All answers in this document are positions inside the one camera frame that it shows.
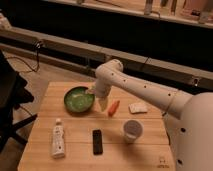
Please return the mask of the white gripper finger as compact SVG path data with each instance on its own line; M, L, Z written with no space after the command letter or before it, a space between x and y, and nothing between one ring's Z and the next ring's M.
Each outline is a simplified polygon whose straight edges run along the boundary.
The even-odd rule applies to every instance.
M108 106L108 101L100 101L99 105L100 105L101 111L105 111Z
M89 88L86 90L86 94L94 94L94 93L95 93L94 88Z

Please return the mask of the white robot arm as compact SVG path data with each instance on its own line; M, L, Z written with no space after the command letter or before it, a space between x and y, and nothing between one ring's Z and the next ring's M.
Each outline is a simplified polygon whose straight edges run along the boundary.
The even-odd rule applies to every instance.
M95 70L92 92L106 98L112 86L121 88L180 121L176 171L213 171L213 92L196 95L123 73L113 59Z

